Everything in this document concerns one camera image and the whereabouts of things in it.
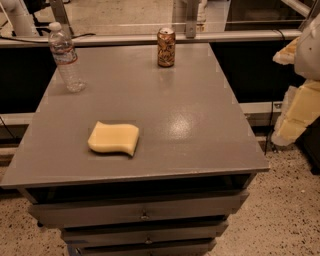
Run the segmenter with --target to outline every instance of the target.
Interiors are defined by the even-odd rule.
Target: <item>drawer handle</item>
[[[147,240],[144,242],[145,244],[152,244],[153,241],[148,237]]]
[[[147,215],[145,211],[143,211],[142,216],[140,217],[142,221],[147,221],[150,219],[150,217]]]

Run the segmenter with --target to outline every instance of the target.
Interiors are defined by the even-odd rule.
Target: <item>water bottle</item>
[[[80,77],[78,71],[78,56],[72,39],[66,34],[59,22],[49,24],[51,30],[49,45],[53,58],[63,82],[70,92],[80,92],[86,87],[86,82]]]

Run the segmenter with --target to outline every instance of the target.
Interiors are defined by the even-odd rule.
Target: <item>bottle label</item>
[[[53,58],[57,65],[66,65],[75,62],[78,59],[76,51],[71,48],[69,51],[53,53]]]

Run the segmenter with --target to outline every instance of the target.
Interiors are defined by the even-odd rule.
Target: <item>soda can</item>
[[[174,64],[176,33],[172,28],[160,28],[158,34],[158,65],[171,67]]]

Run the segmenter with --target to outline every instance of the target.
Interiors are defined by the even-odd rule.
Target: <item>terrazzo floor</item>
[[[203,256],[320,255],[320,176],[296,145],[268,149],[266,158],[270,171],[256,176],[250,196]],[[37,227],[26,199],[0,193],[1,256],[68,255],[58,230]]]

